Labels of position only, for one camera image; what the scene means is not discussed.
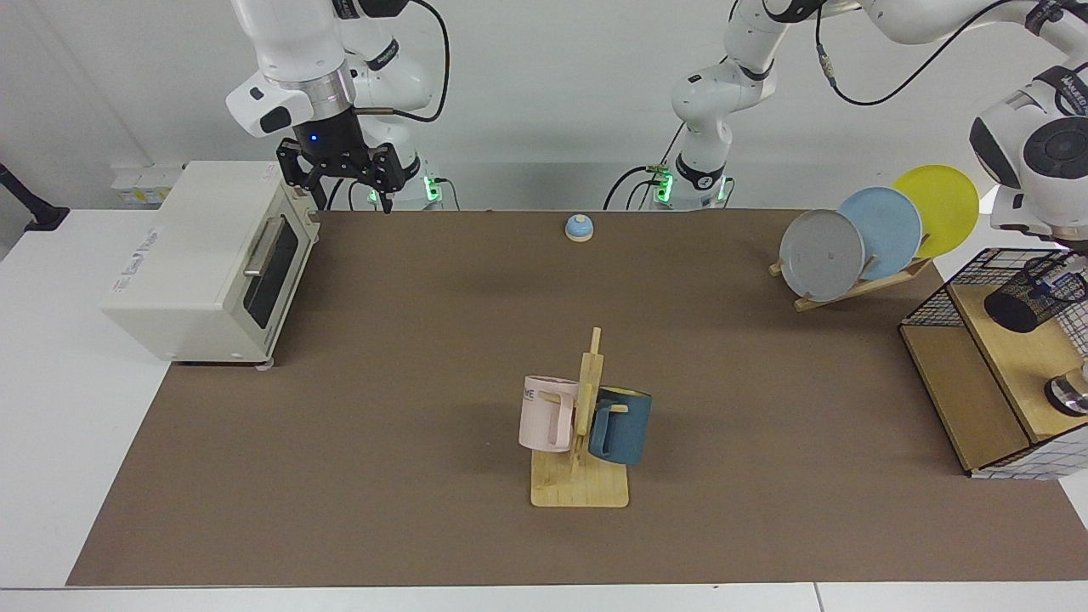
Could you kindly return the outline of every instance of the pink mug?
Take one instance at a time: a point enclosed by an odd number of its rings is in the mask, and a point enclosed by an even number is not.
[[[578,382],[527,376],[521,396],[518,442],[527,449],[562,453],[573,444],[574,397]]]

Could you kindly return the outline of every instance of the green indicator light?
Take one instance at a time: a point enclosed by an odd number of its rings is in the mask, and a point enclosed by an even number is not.
[[[672,173],[671,172],[669,172],[669,171],[666,170],[662,174],[662,185],[659,187],[657,187],[657,201],[660,201],[663,204],[666,204],[666,203],[669,201],[669,199],[672,197],[672,182],[673,181],[675,181],[675,179],[672,178]]]
[[[442,191],[434,183],[434,179],[423,175],[423,184],[426,185],[426,199],[431,201],[437,201],[442,197]]]

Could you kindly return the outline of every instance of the wooden box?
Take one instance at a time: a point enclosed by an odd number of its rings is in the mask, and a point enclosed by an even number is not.
[[[963,468],[976,478],[1048,480],[1088,468],[1088,417],[1050,405],[1044,384],[1088,354],[1088,305],[1036,331],[996,323],[982,302],[1042,249],[987,249],[900,326]]]

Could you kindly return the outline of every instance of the brown mat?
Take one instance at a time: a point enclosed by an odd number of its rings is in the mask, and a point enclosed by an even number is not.
[[[174,367],[71,585],[1088,579],[1056,482],[970,481],[895,325],[798,315],[795,212],[333,213],[270,372]],[[529,504],[521,380],[654,394],[621,511]]]

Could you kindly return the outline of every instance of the plate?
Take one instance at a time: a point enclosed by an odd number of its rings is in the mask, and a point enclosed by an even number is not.
[[[794,293],[831,302],[857,283],[865,244],[850,219],[834,210],[809,210],[786,230],[779,257],[782,278]]]
[[[889,187],[869,187],[846,198],[839,213],[850,219],[865,243],[863,281],[878,281],[899,273],[918,254],[922,216],[911,198]]]
[[[922,231],[929,237],[918,257],[937,257],[954,249],[978,223],[978,189],[951,166],[915,168],[892,186],[911,198],[922,215]]]

